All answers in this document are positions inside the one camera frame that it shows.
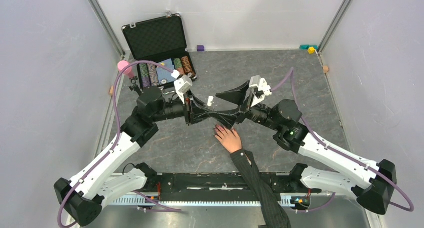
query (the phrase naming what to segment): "black funnel-shaped object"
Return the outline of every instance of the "black funnel-shaped object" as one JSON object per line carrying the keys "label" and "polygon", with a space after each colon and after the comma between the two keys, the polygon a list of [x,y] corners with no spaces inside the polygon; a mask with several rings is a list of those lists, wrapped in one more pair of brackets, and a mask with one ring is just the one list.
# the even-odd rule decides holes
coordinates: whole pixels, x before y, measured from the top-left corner
{"label": "black funnel-shaped object", "polygon": [[217,93],[216,96],[220,99],[227,100],[233,104],[241,105],[245,100],[246,93],[249,89],[249,80],[235,89]]}

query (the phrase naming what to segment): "pink object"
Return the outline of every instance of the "pink object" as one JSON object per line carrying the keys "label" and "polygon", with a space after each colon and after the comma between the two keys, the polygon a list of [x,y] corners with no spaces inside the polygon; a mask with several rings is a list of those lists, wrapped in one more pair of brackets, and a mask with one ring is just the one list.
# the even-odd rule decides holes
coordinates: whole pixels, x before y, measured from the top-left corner
{"label": "pink object", "polygon": [[[124,69],[128,64],[130,64],[130,63],[128,61],[126,61],[126,60],[119,61],[119,63],[118,63],[118,69],[119,69],[119,71],[122,71],[122,69]],[[135,76],[132,67],[127,68],[123,72],[123,74],[127,75],[130,79],[134,78],[134,76]]]}

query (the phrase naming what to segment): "marble-patterned surface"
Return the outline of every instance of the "marble-patterned surface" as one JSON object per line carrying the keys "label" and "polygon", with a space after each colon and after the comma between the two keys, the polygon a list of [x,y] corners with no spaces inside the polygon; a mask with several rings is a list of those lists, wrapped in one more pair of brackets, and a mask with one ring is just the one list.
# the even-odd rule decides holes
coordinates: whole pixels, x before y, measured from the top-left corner
{"label": "marble-patterned surface", "polygon": [[[290,67],[295,68],[296,94],[311,126],[324,138],[347,147],[343,129],[334,107],[330,90],[315,54],[306,50],[222,51],[191,53],[199,79],[192,91],[202,100],[209,95],[239,86],[251,76],[261,75],[276,85]],[[125,79],[119,99],[119,115],[128,118],[136,105],[137,94],[130,91]],[[273,106],[279,100],[293,98],[290,81],[264,101]],[[215,99],[215,109],[228,109],[234,104]],[[236,171],[227,151],[214,137],[216,121],[208,119],[187,126],[184,118],[158,122],[159,132],[125,164],[146,162],[157,172],[231,172]],[[236,127],[245,149],[254,153],[261,171],[290,171],[296,163],[326,169],[319,162],[281,149],[272,136],[274,131],[249,120]]]}

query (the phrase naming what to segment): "black striped sleeve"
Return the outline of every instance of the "black striped sleeve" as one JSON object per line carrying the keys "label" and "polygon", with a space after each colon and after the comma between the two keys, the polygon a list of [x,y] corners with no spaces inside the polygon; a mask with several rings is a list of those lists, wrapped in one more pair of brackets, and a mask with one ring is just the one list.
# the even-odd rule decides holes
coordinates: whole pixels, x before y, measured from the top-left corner
{"label": "black striped sleeve", "polygon": [[262,214],[266,223],[266,226],[262,227],[291,228],[289,217],[278,203],[273,190],[261,179],[253,154],[241,149],[230,156],[246,184],[261,203]]}

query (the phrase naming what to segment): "blue playing card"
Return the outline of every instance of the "blue playing card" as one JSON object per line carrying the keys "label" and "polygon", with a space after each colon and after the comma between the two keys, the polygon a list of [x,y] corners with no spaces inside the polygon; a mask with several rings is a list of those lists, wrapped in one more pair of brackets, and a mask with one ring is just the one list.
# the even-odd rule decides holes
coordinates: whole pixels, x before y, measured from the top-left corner
{"label": "blue playing card", "polygon": [[[172,59],[163,60],[162,62],[159,62],[159,63],[172,70],[175,69],[175,66],[172,64]],[[161,84],[166,84],[176,80],[176,78],[172,77],[171,72],[169,72],[168,70],[162,67],[158,66],[156,68],[156,71],[157,71],[157,77],[159,78],[159,82]]]}

